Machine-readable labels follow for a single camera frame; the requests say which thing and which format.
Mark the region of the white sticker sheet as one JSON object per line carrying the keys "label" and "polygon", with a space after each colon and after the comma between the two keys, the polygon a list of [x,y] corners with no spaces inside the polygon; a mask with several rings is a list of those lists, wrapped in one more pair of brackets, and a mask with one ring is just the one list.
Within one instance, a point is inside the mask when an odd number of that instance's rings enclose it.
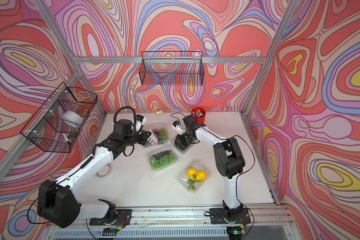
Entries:
{"label": "white sticker sheet", "polygon": [[148,137],[147,142],[155,147],[158,144],[158,137],[152,129],[150,129],[149,132],[151,135]]}

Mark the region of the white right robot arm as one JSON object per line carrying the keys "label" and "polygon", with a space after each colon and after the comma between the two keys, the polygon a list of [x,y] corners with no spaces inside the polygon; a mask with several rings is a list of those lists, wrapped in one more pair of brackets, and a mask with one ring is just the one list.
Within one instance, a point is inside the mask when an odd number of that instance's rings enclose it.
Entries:
{"label": "white right robot arm", "polygon": [[196,123],[191,115],[185,116],[183,122],[182,125],[180,120],[176,119],[172,123],[172,129],[178,133],[175,146],[182,149],[203,142],[213,148],[216,168],[224,177],[223,216],[232,223],[245,210],[239,195],[239,177],[244,173],[246,163],[239,143],[234,137],[222,137],[205,124]]}

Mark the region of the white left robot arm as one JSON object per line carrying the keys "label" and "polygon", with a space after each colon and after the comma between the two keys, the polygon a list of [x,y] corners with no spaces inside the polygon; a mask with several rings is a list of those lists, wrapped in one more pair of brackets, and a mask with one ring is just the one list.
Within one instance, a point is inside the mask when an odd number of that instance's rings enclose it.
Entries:
{"label": "white left robot arm", "polygon": [[103,167],[110,164],[127,147],[144,145],[151,135],[144,131],[146,118],[137,115],[134,121],[114,122],[114,131],[95,145],[92,154],[54,181],[44,181],[39,186],[37,214],[60,228],[66,228],[78,220],[95,220],[103,225],[114,225],[118,213],[115,204],[99,199],[95,202],[79,202],[77,194]]}

